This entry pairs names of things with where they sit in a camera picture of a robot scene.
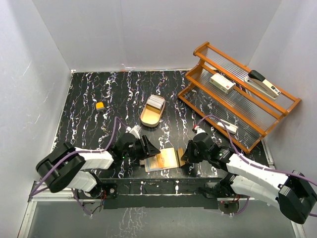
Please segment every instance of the wooden rack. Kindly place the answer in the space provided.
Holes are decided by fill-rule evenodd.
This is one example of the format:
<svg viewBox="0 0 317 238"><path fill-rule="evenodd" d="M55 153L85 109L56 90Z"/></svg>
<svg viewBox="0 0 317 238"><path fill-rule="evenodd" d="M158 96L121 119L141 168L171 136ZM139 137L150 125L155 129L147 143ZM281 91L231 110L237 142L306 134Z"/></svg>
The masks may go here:
<svg viewBox="0 0 317 238"><path fill-rule="evenodd" d="M249 153L283 117L288 115L301 99L295 98L281 88L281 94L273 101L244 82L251 71L244 65L222 53L209 42L194 50L200 58L198 64L185 77L190 84L178 97L202 117L213 114L237 125L238 133L232 135L233 142L243 151ZM210 77L216 71L236 82L228 94L210 83ZM222 134L225 130L213 119L206 119Z"/></svg>

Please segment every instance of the white wall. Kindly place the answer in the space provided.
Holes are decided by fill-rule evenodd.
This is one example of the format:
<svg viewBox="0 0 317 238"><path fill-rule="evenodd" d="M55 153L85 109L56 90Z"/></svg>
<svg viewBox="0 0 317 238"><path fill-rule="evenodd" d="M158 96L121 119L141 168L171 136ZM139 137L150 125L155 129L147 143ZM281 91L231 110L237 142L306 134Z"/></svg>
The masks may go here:
<svg viewBox="0 0 317 238"><path fill-rule="evenodd" d="M259 70L302 102L268 135L277 168L301 171L317 181L317 2L284 0L269 25L249 68ZM317 219L304 224L308 238Z"/></svg>
<svg viewBox="0 0 317 238"><path fill-rule="evenodd" d="M0 1L0 237L17 237L70 70L31 0Z"/></svg>
<svg viewBox="0 0 317 238"><path fill-rule="evenodd" d="M281 0L33 0L70 69L193 67L205 41L247 64Z"/></svg>

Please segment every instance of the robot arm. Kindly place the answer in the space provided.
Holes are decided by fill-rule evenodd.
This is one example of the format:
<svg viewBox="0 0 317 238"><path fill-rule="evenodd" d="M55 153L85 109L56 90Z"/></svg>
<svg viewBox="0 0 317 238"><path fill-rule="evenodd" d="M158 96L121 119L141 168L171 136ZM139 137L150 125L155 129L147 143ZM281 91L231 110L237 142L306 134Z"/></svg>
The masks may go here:
<svg viewBox="0 0 317 238"><path fill-rule="evenodd" d="M53 193L68 187L83 190L91 197L98 197L102 192L102 182L94 173L83 170L106 170L114 161L121 161L125 156L133 156L142 160L160 153L159 149L155 148L145 135L139 135L140 129L138 125L132 129L128 127L126 133L107 151L91 150L89 153L87 150L65 142L41 160L37 164L36 170L43 178L67 154L78 151L62 162L47 177L45 183Z"/></svg>
<svg viewBox="0 0 317 238"><path fill-rule="evenodd" d="M219 184L211 188L212 193L251 196L273 205L296 223L305 222L317 201L317 194L307 181L264 170L268 167L243 157L263 169L252 167L240 158L243 155L234 154L227 147L218 147L205 131L200 128L195 130L197 135L188 142L181 159L189 163L207 160L215 168L228 172Z"/></svg>

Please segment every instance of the wooden frame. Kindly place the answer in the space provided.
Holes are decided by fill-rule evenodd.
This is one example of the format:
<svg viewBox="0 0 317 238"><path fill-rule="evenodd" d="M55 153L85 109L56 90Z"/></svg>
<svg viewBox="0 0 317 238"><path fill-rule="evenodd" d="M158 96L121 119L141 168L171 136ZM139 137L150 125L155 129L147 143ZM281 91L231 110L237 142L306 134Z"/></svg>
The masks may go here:
<svg viewBox="0 0 317 238"><path fill-rule="evenodd" d="M230 62L234 63L236 66L240 67L241 69L243 69L246 72L250 72L251 70L248 69L246 66L242 65L241 63L237 62L236 60L232 59L231 57L227 56L226 54L222 53L221 51L219 51L218 49L216 49L215 47L211 46L209 44L209 42L205 42L202 45L200 45L199 47L197 47L194 50L194 55L198 56L200 58L200 61L198 62L198 64L190 71L188 71L185 74L185 77L190 81L190 84L184 88L177 96L178 98L180 98L184 103L186 103L188 106L190 106L194 111L196 111L200 116L204 117L206 116L204 113L202 113L200 111L200 109L198 109L197 107L195 107L191 102L189 102L184 95L186 93L188 93L192 88L194 87L198 87L200 89L202 89L205 93L207 93L209 96L211 96L212 98L214 98L216 101L218 101L223 107L226 108L226 110L229 110L230 112L232 112L233 114L235 114L240 120L244 121L246 124L248 124L254 131L256 131L260 136L258 137L258 139L252 144L252 146L250 148L245 147L244 145L242 145L239 141L237 141L235 138L232 137L232 141L239 147L241 148L243 151L245 151L246 153L249 153L255 146L257 143L259 143L261 141L261 139L263 139L281 120L283 117L285 117L286 115L288 115L293 109L294 107L300 102L300 98L296 98L294 96L292 96L291 94L285 92L284 90L282 90L281 88L277 87L280 91L281 94L284 95L287 99L289 99L292 102L292 105L285 109L283 108L281 105L279 105L278 103L272 101L271 99L265 97L264 95L262 95L261 93L259 93L257 90L255 90L254 88L252 88L251 86L249 86L248 84L246 84L244 81L242 81L241 79L237 78L235 75L231 74L230 72L228 72L225 68L221 67L220 65L218 65L217 63L213 62L211 59L207 58L202 52L207 52L207 50L212 50L216 53L218 53L219 55L221 55L222 57L226 58L227 60L229 60ZM241 90L239 87L235 86L233 88L233 90L235 90L237 93L239 93L240 95L242 95L243 97L245 97L247 100L249 100L250 103L254 104L255 106L261 108L264 112L266 112L268 115L271 115L273 118L275 118L276 120L274 121L274 123L269 126L266 130L263 130L262 128L260 128L259 126L257 126L253 121L251 121L249 118L247 118L245 115L243 115L241 112L237 111L235 108L233 108L232 106L230 106L227 102L225 102L223 99L221 99L220 97L218 97L215 93L211 92L207 87L205 87L197 78L194 78L194 75L200 75L200 73L202 72L202 70L206 70L208 71L210 74L215 74L216 72L214 70L212 70L210 67L208 67L205 63L208 63L210 65L212 65L213 67L215 67L217 70L219 70L220 72L224 73L226 76L228 76L230 79L232 79L233 81L237 82L239 85L241 85L243 88L247 89L248 91L250 91L252 94L254 94L255 96L257 96L259 98L259 100L257 100L256 98L252 97L251 95L249 95L248 93L246 93L245 91ZM210 124L212 124L217 130L219 130L222 134L224 134L226 137L228 137L227 133L225 130L223 130L220 126L217 125L217 123L215 123L214 121L212 121L211 119L207 118L206 121L208 121Z"/></svg>

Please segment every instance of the black marble table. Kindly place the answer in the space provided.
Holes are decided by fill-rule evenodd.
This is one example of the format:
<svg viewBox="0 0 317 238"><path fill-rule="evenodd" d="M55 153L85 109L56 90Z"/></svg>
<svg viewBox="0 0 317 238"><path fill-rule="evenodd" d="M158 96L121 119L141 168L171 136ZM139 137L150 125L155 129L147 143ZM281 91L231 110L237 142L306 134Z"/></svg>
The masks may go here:
<svg viewBox="0 0 317 238"><path fill-rule="evenodd" d="M138 124L141 134L146 135L155 147L186 150L188 140L194 137L191 131L201 119L189 106L177 99L177 93L188 85L184 78L186 71L134 71L134 72L84 72L72 76L69 93L57 131L55 147L69 141L76 147L85 149L105 148L114 123L120 117L130 127ZM166 99L165 110L160 123L155 128L143 126L140 114L151 94ZM105 111L97 113L95 104L103 102ZM203 128L218 145L228 146L228 139L204 122ZM124 133L120 126L116 136ZM264 149L259 143L248 158L267 165ZM133 158L113 163L108 170L97 170L102 181L119 183L121 194L177 193L175 181L180 184L178 192L193 193L197 184L221 179L226 172L217 170L208 162L189 164L182 168L157 172L145 172L144 167ZM151 192L152 187L160 187Z"/></svg>

